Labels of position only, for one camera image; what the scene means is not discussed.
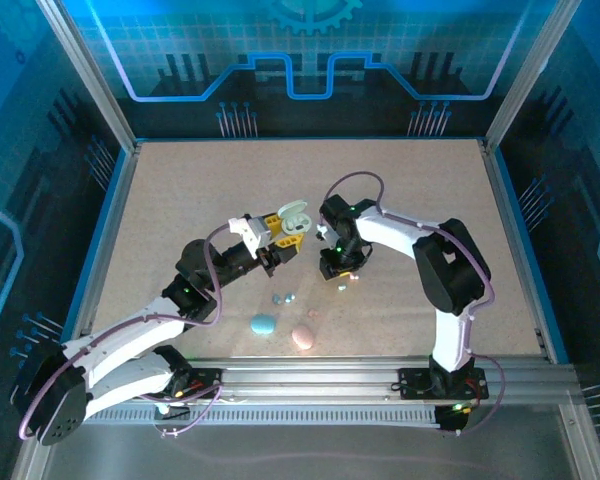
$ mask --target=pink blob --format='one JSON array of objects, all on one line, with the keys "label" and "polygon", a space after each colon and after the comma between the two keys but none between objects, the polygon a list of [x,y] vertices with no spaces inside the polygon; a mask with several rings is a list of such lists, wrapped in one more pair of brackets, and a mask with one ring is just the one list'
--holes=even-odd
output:
[{"label": "pink blob", "polygon": [[306,325],[298,325],[294,328],[291,332],[291,338],[293,338],[293,341],[300,350],[309,350],[313,347],[315,340],[313,332]]}]

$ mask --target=blue ball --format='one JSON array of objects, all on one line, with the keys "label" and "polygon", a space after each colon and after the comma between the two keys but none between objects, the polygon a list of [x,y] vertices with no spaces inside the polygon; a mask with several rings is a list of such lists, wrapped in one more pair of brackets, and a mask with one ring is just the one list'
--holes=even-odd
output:
[{"label": "blue ball", "polygon": [[276,319],[273,315],[259,313],[251,319],[251,330],[256,335],[269,335],[276,329]]}]

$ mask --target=glass wall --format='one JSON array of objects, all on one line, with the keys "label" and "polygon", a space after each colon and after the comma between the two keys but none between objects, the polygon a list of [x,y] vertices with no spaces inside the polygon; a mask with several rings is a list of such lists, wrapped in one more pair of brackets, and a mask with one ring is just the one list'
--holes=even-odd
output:
[{"label": "glass wall", "polygon": [[20,362],[58,338],[119,145],[35,2],[0,2],[0,479]]},{"label": "glass wall", "polygon": [[66,0],[137,136],[484,135],[553,0]]},{"label": "glass wall", "polygon": [[600,384],[600,0],[582,2],[501,149],[569,360]]}]

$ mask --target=robotic arm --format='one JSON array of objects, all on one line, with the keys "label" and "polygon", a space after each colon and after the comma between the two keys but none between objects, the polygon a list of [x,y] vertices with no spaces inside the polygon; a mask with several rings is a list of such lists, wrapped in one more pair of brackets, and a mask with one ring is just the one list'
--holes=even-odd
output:
[{"label": "robotic arm", "polygon": [[220,313],[212,322],[204,320],[221,307],[215,285],[225,287],[258,267],[271,277],[300,251],[309,225],[275,242],[288,231],[277,214],[233,218],[228,228],[242,241],[223,253],[210,244],[211,237],[189,243],[174,280],[138,312],[97,334],[36,346],[11,390],[10,402],[23,417],[21,437],[35,435],[42,445],[52,445],[109,406],[149,393],[180,398],[191,390],[198,379],[175,348],[149,349],[193,326],[213,325]]},{"label": "robotic arm", "polygon": [[464,224],[456,219],[435,224],[389,211],[381,213],[372,200],[349,205],[339,195],[325,200],[320,215],[326,225],[318,226],[318,238],[329,246],[320,252],[320,271],[326,280],[362,268],[373,244],[385,245],[416,261],[424,292],[436,312],[436,342],[429,358],[431,389],[438,398],[454,398],[473,371],[471,312],[485,285],[456,246],[423,227],[435,227],[459,240],[490,278],[489,268]]}]

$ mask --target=cork board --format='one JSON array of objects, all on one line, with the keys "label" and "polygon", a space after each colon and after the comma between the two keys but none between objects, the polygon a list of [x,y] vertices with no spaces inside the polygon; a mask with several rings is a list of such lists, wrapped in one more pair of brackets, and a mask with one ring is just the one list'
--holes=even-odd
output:
[{"label": "cork board", "polygon": [[[231,217],[262,215],[296,200],[309,202],[314,224],[322,198],[342,175],[372,170],[385,179],[383,206],[423,220],[461,219],[489,264],[497,293],[473,329],[475,351],[537,354],[524,300],[493,192],[475,140],[285,140],[149,143],[142,147],[117,236],[94,331],[139,310],[173,279],[191,240]],[[357,202],[374,198],[372,178],[337,190]],[[312,230],[302,252],[272,279],[251,272],[223,289],[224,315],[211,329],[192,329],[172,343],[187,357],[427,355],[435,339],[432,307],[415,262],[378,246],[359,280],[325,282],[318,271],[324,244]],[[218,250],[239,241],[223,233]],[[347,284],[339,291],[338,286]],[[293,292],[291,304],[272,295]],[[309,310],[318,316],[309,318]],[[254,314],[272,314],[276,331],[251,332]],[[308,325],[315,345],[299,352],[291,330]]]}]

